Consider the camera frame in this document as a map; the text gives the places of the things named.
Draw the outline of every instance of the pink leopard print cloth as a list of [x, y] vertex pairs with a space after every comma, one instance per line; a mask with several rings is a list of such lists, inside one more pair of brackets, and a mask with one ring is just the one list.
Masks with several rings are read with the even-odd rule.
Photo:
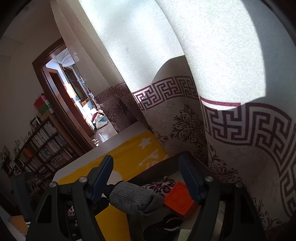
[[142, 187], [165, 197], [172, 190], [175, 184], [176, 182], [174, 179], [164, 176], [163, 180], [152, 184], [145, 184]]

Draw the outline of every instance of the red box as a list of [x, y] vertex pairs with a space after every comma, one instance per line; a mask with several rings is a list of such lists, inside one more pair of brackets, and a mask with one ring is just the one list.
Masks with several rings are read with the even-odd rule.
[[164, 204], [175, 212], [189, 219], [198, 207], [190, 197], [189, 191], [183, 182], [177, 182], [173, 189], [166, 195]]
[[35, 109], [38, 109], [38, 107], [43, 103], [43, 101], [47, 100], [46, 96], [45, 95], [41, 95], [40, 97], [38, 97], [37, 100], [35, 100], [35, 103], [34, 103], [34, 107]]

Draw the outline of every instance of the orange block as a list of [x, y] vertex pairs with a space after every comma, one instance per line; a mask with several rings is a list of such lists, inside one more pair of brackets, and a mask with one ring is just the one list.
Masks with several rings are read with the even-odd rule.
[[185, 219], [189, 219], [198, 207], [197, 203], [191, 199], [189, 191], [183, 182], [176, 183], [166, 195], [164, 204]]

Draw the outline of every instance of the metal screw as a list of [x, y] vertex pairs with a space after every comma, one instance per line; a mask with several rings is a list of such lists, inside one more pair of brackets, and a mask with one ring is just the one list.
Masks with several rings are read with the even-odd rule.
[[208, 183], [210, 183], [210, 182], [212, 182], [214, 179], [213, 179], [211, 176], [207, 176], [207, 177], [205, 177], [205, 180], [206, 180]]
[[85, 183], [87, 181], [87, 177], [81, 177], [79, 178], [79, 182]]
[[57, 185], [56, 182], [51, 182], [51, 183], [49, 184], [49, 186], [50, 186], [51, 188], [54, 188], [56, 185]]
[[236, 187], [238, 187], [238, 188], [242, 188], [242, 186], [243, 186], [243, 184], [242, 184], [241, 182], [237, 182], [237, 183], [235, 183], [235, 185], [236, 185]]

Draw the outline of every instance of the greek key pattern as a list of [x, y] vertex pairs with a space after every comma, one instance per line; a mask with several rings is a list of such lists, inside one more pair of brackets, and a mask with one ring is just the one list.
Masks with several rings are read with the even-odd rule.
[[157, 81], [133, 92], [133, 96], [140, 110], [151, 109], [175, 97], [187, 97], [198, 100], [194, 81], [189, 76], [175, 76]]
[[[200, 97], [205, 131], [230, 145], [255, 146], [273, 159], [280, 177], [281, 200], [291, 217], [296, 209], [296, 124], [282, 110], [262, 103], [223, 103]], [[218, 110], [218, 106], [233, 106]]]
[[115, 87], [110, 87], [109, 89], [104, 90], [102, 93], [96, 96], [95, 99], [99, 104], [101, 104], [114, 95], [121, 97], [129, 92], [129, 88], [127, 87], [126, 83], [122, 83]]

